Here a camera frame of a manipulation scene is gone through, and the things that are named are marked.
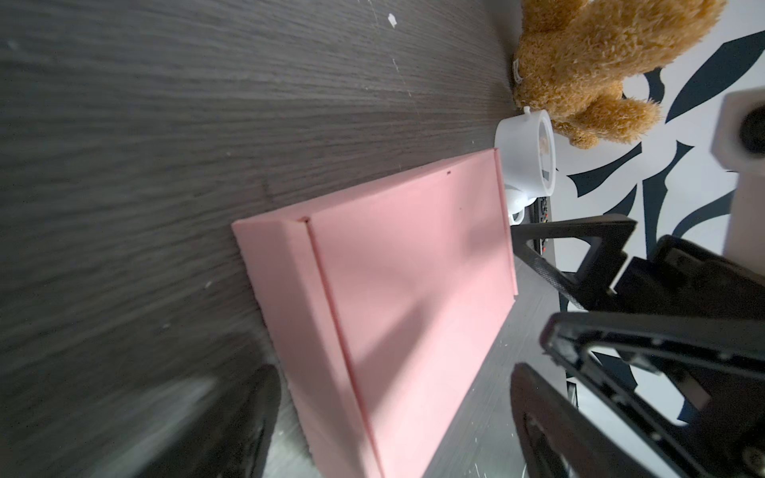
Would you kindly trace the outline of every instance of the brown teddy bear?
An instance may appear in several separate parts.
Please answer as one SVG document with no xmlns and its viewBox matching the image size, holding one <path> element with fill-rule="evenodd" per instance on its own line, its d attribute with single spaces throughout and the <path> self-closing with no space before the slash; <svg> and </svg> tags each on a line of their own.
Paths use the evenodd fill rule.
<svg viewBox="0 0 765 478">
<path fill-rule="evenodd" d="M 636 141 L 659 105 L 624 99 L 622 80 L 672 62 L 717 22 L 726 0 L 522 0 L 513 58 L 519 108 L 546 109 L 577 148 Z"/>
</svg>

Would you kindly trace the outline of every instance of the pink cardboard box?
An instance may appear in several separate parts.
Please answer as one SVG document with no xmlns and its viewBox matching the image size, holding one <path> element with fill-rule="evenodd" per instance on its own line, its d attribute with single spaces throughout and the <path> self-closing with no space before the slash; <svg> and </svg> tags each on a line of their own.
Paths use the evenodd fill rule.
<svg viewBox="0 0 765 478">
<path fill-rule="evenodd" d="M 518 290 L 496 150 L 233 230 L 318 469 L 422 476 Z"/>
</svg>

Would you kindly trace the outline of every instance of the white mug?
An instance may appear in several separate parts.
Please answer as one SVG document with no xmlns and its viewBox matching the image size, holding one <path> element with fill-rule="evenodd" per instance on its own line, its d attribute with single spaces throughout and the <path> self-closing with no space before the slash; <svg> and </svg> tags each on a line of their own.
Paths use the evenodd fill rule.
<svg viewBox="0 0 765 478">
<path fill-rule="evenodd" d="M 505 188 L 505 199 L 507 200 L 507 216 L 512 226 L 523 222 L 526 207 L 536 201 L 536 197 L 526 196 L 526 193 L 515 187 Z"/>
<path fill-rule="evenodd" d="M 500 150 L 505 186 L 528 197 L 547 197 L 555 189 L 555 142 L 545 110 L 503 119 L 496 127 L 494 147 Z"/>
</svg>

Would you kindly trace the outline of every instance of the gray wooden table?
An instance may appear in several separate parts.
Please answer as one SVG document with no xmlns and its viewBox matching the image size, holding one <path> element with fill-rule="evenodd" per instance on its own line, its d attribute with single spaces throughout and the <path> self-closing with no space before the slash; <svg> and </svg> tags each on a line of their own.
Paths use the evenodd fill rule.
<svg viewBox="0 0 765 478">
<path fill-rule="evenodd" d="M 275 361 L 232 221 L 489 148 L 514 113 L 476 0 L 9 0 L 0 24 L 0 465 L 21 476 L 127 473 L 103 463 L 134 415 Z M 557 296 L 519 281 L 429 476 L 520 476 L 512 365 L 562 387 L 536 346 Z M 266 475 L 317 475 L 286 393 Z"/>
</svg>

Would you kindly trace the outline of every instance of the black lens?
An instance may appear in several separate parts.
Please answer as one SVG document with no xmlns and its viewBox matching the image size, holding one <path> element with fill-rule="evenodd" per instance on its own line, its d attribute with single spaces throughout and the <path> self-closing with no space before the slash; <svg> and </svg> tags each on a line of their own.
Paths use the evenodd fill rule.
<svg viewBox="0 0 765 478">
<path fill-rule="evenodd" d="M 738 134 L 747 151 L 765 155 L 765 106 L 753 109 L 744 118 Z"/>
</svg>

